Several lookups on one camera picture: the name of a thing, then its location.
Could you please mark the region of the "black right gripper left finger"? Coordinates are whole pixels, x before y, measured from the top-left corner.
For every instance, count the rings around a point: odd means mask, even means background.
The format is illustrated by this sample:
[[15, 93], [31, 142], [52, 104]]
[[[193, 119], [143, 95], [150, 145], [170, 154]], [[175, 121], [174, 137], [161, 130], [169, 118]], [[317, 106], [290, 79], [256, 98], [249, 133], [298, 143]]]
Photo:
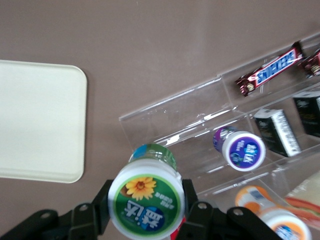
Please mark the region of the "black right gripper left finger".
[[110, 220], [108, 179], [92, 202], [77, 205], [63, 215], [56, 210], [39, 210], [11, 230], [2, 240], [96, 240], [103, 235]]

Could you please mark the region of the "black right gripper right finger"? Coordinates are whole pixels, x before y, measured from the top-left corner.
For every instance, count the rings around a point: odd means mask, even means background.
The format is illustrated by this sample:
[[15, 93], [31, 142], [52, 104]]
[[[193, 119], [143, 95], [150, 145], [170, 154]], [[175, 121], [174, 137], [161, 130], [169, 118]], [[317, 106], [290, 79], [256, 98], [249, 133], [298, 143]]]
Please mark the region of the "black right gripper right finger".
[[185, 219], [177, 240], [279, 240], [280, 237], [256, 214], [245, 207], [232, 207], [226, 213], [198, 199], [193, 182], [183, 179]]

